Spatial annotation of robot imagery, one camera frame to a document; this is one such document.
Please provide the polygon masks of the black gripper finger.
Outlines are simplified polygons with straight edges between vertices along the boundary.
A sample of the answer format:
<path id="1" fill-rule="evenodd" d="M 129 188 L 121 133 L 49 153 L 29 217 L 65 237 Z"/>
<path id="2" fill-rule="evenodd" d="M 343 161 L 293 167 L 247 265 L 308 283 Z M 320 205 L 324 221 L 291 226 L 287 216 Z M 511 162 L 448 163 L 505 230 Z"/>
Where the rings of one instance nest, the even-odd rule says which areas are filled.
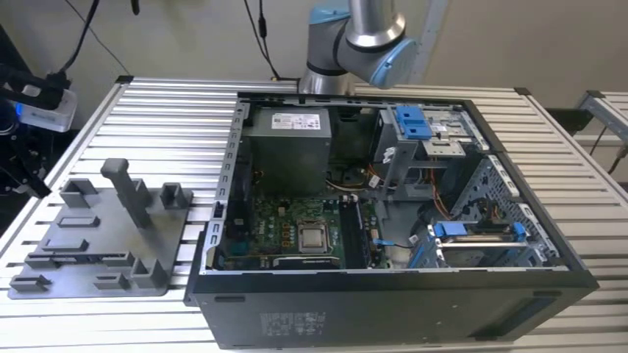
<path id="1" fill-rule="evenodd" d="M 23 162 L 27 177 L 21 185 L 21 193 L 37 199 L 45 198 L 51 194 L 51 189 L 44 181 L 47 176 L 45 163 L 28 161 Z"/>

